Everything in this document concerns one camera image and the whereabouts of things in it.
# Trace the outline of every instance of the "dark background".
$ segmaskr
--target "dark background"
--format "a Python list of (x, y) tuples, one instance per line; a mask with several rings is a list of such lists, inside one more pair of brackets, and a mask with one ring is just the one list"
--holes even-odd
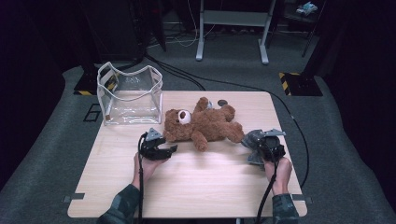
[[(306, 70), (311, 76), (328, 71), (324, 79), (344, 129), (396, 209), (393, 9), (391, 0), (332, 1)], [(91, 72), (101, 54), (77, 0), (1, 1), (0, 29), (2, 188), (58, 103), (62, 73), (79, 65)], [(335, 63), (324, 63), (329, 58)]]

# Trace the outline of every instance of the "teddy bear nose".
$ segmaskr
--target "teddy bear nose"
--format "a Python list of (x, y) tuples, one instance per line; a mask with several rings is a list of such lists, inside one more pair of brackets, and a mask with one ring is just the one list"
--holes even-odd
[(178, 112), (178, 121), (181, 124), (187, 124), (191, 122), (191, 114), (187, 110), (180, 110)]

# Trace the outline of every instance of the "gray carpet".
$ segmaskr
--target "gray carpet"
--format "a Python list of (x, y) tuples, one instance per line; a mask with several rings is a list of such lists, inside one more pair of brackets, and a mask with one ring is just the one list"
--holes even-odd
[[(276, 35), (268, 49), (270, 63), (262, 65), (258, 38), (259, 35), (210, 36), (201, 62), (195, 61), (197, 42), (189, 47), (170, 43), (166, 52), (155, 46), (148, 48), (148, 54), (197, 76), (195, 79), (207, 91), (255, 91), (247, 87), (251, 86), (270, 91), (285, 102), (309, 147), (310, 169), (303, 193), (314, 203), (307, 206), (308, 214), (301, 218), (301, 223), (396, 223), (375, 175), (344, 133), (337, 105), (322, 78), (316, 77), (322, 97), (286, 96), (282, 90), (278, 73), (302, 72), (315, 43), (302, 58), (303, 38)], [(147, 59), (127, 71), (147, 64), (163, 73), (164, 91), (199, 90), (195, 84), (170, 75)], [(79, 67), (64, 73), (66, 87), (61, 101), (0, 193), (0, 223), (94, 223), (94, 218), (68, 217), (69, 204), (62, 202), (64, 196), (76, 189), (101, 123), (101, 118), (83, 122), (97, 98), (73, 94), (81, 75)], [(275, 97), (273, 100), (282, 129), (287, 133), (297, 176), (302, 181), (307, 169), (303, 138), (285, 107)]]

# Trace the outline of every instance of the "dark sleeve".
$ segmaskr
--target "dark sleeve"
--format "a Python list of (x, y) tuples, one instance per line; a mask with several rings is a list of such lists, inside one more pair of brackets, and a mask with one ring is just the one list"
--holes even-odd
[(298, 223), (299, 215), (290, 194), (279, 194), (273, 197), (273, 223)]
[(133, 185), (128, 185), (114, 197), (111, 207), (96, 220), (96, 223), (132, 223), (139, 196), (139, 190)]

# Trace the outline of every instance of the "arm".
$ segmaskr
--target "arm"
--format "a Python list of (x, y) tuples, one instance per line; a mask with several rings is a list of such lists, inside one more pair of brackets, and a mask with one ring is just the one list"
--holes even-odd
[[(268, 180), (275, 171), (275, 166), (269, 161), (264, 162), (265, 174)], [(288, 184), (291, 174), (291, 162), (287, 158), (281, 158), (276, 170), (276, 181), (272, 187), (273, 197), (273, 222), (274, 224), (298, 223), (299, 214), (289, 194)]]
[[(146, 158), (142, 159), (144, 184), (154, 174), (155, 169), (165, 161), (167, 160), (150, 161)], [(139, 204), (140, 197), (139, 169), (139, 157), (136, 153), (134, 155), (134, 179), (132, 183), (114, 197), (110, 208), (97, 219), (96, 223), (132, 223), (134, 211)]]

